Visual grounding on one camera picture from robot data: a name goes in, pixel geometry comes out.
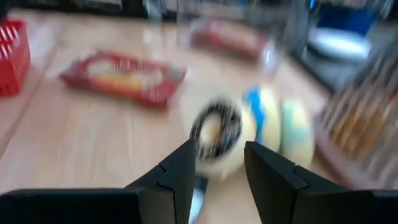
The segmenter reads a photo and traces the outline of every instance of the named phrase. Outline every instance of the snack bag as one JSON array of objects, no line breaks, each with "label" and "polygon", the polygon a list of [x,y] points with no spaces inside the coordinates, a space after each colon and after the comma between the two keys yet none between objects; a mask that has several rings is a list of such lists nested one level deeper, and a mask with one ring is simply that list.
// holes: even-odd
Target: snack bag
[{"label": "snack bag", "polygon": [[185,78],[185,70],[100,52],[74,63],[60,78],[70,86],[128,97],[149,106],[167,107]]},{"label": "snack bag", "polygon": [[258,61],[267,44],[264,35],[249,26],[221,19],[202,19],[191,23],[190,44],[209,45],[222,51]]}]

